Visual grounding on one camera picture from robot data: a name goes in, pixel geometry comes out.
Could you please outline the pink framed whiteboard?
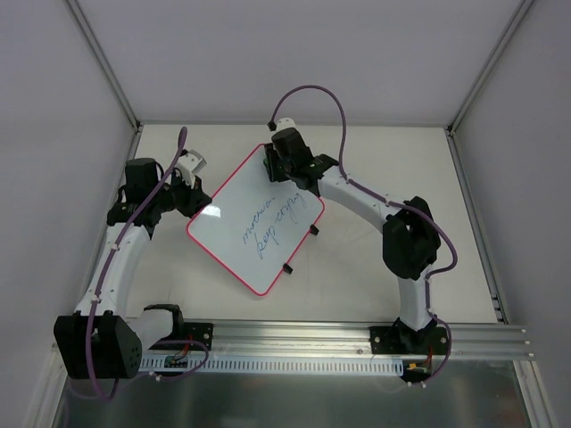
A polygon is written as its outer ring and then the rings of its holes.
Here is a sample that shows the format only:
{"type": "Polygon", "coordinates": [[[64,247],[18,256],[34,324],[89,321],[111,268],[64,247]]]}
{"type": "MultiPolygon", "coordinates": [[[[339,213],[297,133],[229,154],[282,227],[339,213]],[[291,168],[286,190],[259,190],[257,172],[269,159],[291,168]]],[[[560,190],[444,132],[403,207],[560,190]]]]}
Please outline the pink framed whiteboard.
{"type": "Polygon", "coordinates": [[[325,211],[290,181],[270,183],[259,144],[187,224],[190,239],[257,296],[268,294],[325,211]]]}

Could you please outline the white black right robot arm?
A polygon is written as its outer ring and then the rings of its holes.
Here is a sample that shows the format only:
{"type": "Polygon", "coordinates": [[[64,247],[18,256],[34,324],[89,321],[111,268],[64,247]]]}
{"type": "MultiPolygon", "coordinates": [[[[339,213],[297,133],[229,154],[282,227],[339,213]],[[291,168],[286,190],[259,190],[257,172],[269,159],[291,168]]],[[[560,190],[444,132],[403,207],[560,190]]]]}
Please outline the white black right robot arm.
{"type": "Polygon", "coordinates": [[[291,181],[315,196],[336,202],[363,218],[382,236],[382,259],[397,277],[400,313],[380,342],[390,351],[426,351],[437,322],[430,315],[426,276],[441,245],[430,224],[425,200],[394,202],[375,196],[344,177],[338,160],[315,156],[294,125],[268,124],[271,142],[264,145],[264,166],[271,182],[291,181]]]}

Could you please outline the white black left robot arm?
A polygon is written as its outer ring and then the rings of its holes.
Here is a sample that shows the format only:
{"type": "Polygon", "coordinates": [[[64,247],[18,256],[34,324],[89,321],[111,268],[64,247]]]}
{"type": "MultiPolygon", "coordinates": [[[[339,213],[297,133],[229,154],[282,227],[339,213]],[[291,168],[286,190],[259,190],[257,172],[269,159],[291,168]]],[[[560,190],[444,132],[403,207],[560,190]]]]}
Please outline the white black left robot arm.
{"type": "Polygon", "coordinates": [[[175,349],[189,338],[176,304],[148,305],[133,321],[125,316],[137,266],[162,215],[177,211],[191,218],[211,203],[197,175],[205,164],[195,151],[183,152],[169,171],[152,158],[126,163],[126,182],[108,211],[103,251],[86,294],[54,324],[71,379],[132,378],[144,351],[158,342],[175,349]]]}

